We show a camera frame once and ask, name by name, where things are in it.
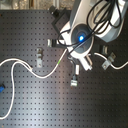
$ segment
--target perforated surface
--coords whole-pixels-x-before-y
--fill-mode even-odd
[[[47,39],[57,38],[48,11],[0,11],[0,62],[16,57],[27,61],[37,74],[50,72],[62,49],[47,48]],[[62,19],[59,27],[65,24]],[[109,43],[109,52],[117,56],[115,65],[128,60],[128,15],[120,37]],[[43,68],[36,68],[36,49],[43,48]],[[32,76],[17,65],[15,76],[15,100],[9,117],[0,120],[5,128],[127,128],[128,127],[128,67],[122,70],[109,68],[103,71],[102,60],[91,57],[93,70],[81,70],[79,84],[70,87],[71,64],[66,56],[56,72],[47,79]],[[12,63],[0,68],[0,83],[6,89],[0,93],[0,116],[7,113],[11,101]]]

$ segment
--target wire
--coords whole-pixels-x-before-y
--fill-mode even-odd
[[[104,60],[107,60],[107,58],[106,58],[105,56],[103,56],[103,55],[101,55],[101,54],[99,54],[99,53],[94,53],[94,55],[100,56],[100,57],[103,58]],[[111,64],[111,67],[112,67],[113,69],[120,70],[120,69],[124,68],[126,65],[128,65],[128,61],[127,61],[125,64],[123,64],[122,66],[120,66],[120,67],[115,67],[113,64]]]
[[[0,63],[0,66],[2,66],[4,63],[6,62],[9,62],[9,61],[16,61],[14,62],[14,64],[12,65],[12,68],[11,68],[11,80],[12,80],[12,99],[11,99],[11,104],[10,104],[10,107],[9,107],[9,110],[7,112],[7,114],[3,117],[0,117],[0,120],[3,120],[3,119],[6,119],[8,117],[8,115],[10,114],[11,112],[11,109],[12,109],[12,106],[13,106],[13,102],[14,102],[14,96],[15,96],[15,85],[14,85],[14,76],[13,76],[13,72],[14,72],[14,67],[16,64],[21,64],[23,65],[29,72],[31,72],[34,76],[36,76],[37,78],[40,78],[40,79],[45,79],[47,77],[49,77],[50,75],[53,74],[53,72],[57,69],[60,61],[62,60],[62,58],[64,57],[65,53],[67,52],[67,49],[64,50],[63,54],[61,55],[58,63],[56,64],[55,68],[47,75],[45,76],[39,76],[37,74],[35,74],[32,70],[33,68],[25,61],[23,60],[20,60],[20,59],[17,59],[17,58],[11,58],[11,59],[6,59],[4,60],[3,62]]]
[[[89,17],[91,15],[91,13],[94,11],[94,9],[101,3],[103,2],[104,0],[100,0],[98,1],[92,8],[91,10],[89,11],[88,15],[87,15],[87,19],[86,19],[86,22],[87,22],[87,26],[89,27],[89,29],[91,30],[91,32],[87,35],[87,38],[84,39],[83,43],[76,43],[76,46],[75,48],[73,48],[73,50],[69,53],[69,55],[75,51],[76,49],[78,49],[79,47],[81,47],[82,45],[84,45],[86,43],[86,41],[88,39],[90,39],[92,36],[94,36],[95,34],[102,34],[104,33],[108,26],[112,26],[114,28],[118,28],[121,23],[122,23],[122,17],[121,17],[121,12],[120,12],[120,8],[119,8],[119,4],[118,4],[118,1],[117,0],[110,0],[108,1],[99,11],[98,13],[94,16],[94,20],[93,20],[93,23],[95,24],[94,28],[91,29],[90,25],[89,25]],[[117,9],[118,9],[118,12],[119,12],[119,24],[117,26],[114,26],[112,23],[111,23],[111,18],[112,18],[112,15],[113,15],[113,11],[114,11],[114,7],[115,5],[117,6]],[[101,18],[97,21],[97,18],[98,16],[101,14],[101,12],[104,11],[104,9],[106,9],[106,11],[103,13],[103,15],[101,16]]]
[[[65,32],[70,32],[70,30],[71,30],[71,29],[65,30],[65,31],[63,31],[63,32],[61,32],[61,33],[59,34],[59,36],[58,36],[58,38],[57,38],[57,41],[59,42],[60,45],[62,45],[62,46],[64,46],[64,47],[72,47],[72,46],[76,46],[76,45],[78,44],[78,42],[77,42],[77,43],[75,43],[75,44],[66,45],[66,44],[62,44],[62,43],[60,42],[60,36],[61,36],[63,33],[65,33]]]

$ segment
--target optical breadboard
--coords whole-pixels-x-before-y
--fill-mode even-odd
[[[48,11],[0,11],[0,62],[19,58],[33,66],[38,75],[55,67],[63,49],[47,47],[47,39],[58,35]],[[57,23],[61,29],[66,16]],[[108,46],[116,55],[115,66],[128,60],[128,15],[120,36],[110,43],[95,38],[95,44]],[[37,68],[37,48],[42,48],[42,68]],[[57,70],[46,79],[39,79],[22,65],[14,69],[15,99],[10,115],[0,120],[0,128],[128,128],[128,66],[121,70],[103,70],[105,60],[92,55],[93,69],[80,67],[78,86],[71,87],[72,65],[67,54]],[[12,96],[11,66],[0,67],[0,116],[10,106]]]

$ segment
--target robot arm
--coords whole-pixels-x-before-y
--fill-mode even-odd
[[[70,29],[69,33],[63,33],[62,36],[66,45],[70,46],[67,47],[70,55],[78,59],[85,70],[92,69],[88,53],[94,42],[93,36],[105,42],[116,39],[121,32],[127,7],[126,0],[75,1],[70,21],[61,32]]]

